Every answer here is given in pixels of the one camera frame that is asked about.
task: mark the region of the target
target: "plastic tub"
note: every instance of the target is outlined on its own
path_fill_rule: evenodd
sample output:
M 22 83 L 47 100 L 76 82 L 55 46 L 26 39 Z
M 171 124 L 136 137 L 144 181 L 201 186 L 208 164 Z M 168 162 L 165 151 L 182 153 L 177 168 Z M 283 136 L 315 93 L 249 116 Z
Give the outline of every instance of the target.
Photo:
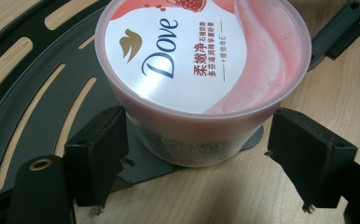
M 144 145 L 201 167 L 235 155 L 304 78 L 311 39 L 285 0 L 125 0 L 95 47 Z

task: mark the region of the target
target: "white lid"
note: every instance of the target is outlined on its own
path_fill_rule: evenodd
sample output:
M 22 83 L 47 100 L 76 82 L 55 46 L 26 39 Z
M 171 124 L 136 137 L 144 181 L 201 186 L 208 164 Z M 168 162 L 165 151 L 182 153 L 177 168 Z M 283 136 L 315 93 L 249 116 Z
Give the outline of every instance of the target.
M 117 1 L 97 29 L 98 57 L 114 85 L 147 104 L 191 114 L 247 110 L 288 94 L 299 73 L 299 24 L 276 2 Z

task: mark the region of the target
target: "dove container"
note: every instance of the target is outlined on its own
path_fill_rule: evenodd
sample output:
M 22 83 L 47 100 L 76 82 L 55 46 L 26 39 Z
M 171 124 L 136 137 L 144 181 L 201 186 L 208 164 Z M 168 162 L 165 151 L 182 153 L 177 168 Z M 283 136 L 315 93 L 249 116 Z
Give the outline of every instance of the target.
M 239 152 L 311 60 L 286 0 L 112 1 L 95 47 L 141 142 L 186 167 Z

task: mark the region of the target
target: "pink container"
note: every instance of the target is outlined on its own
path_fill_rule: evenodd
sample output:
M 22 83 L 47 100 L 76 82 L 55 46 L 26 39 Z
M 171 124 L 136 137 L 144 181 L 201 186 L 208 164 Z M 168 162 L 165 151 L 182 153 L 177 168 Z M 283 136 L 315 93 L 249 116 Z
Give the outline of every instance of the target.
M 308 29 L 285 0 L 122 0 L 95 46 L 141 141 L 174 164 L 235 155 L 305 76 Z

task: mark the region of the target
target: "dove logo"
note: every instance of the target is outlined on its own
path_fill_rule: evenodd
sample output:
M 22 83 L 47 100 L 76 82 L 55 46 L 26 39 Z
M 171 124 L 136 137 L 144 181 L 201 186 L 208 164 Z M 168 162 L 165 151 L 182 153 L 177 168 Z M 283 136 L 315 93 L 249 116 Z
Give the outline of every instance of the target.
M 142 72 L 146 76 L 147 74 L 154 73 L 173 78 L 174 61 L 169 53 L 176 50 L 176 44 L 173 40 L 177 36 L 173 30 L 177 28 L 178 22 L 174 21 L 171 24 L 167 19 L 161 19 L 159 25 L 161 27 L 159 30 L 163 33 L 159 35 L 156 44 L 159 51 L 145 58 L 142 64 Z
M 136 56 L 137 52 L 139 52 L 140 48 L 142 47 L 143 39 L 135 32 L 127 29 L 125 31 L 127 36 L 122 37 L 119 40 L 119 44 L 122 48 L 122 52 L 124 52 L 124 58 L 130 54 L 128 62 L 130 62 L 134 56 Z

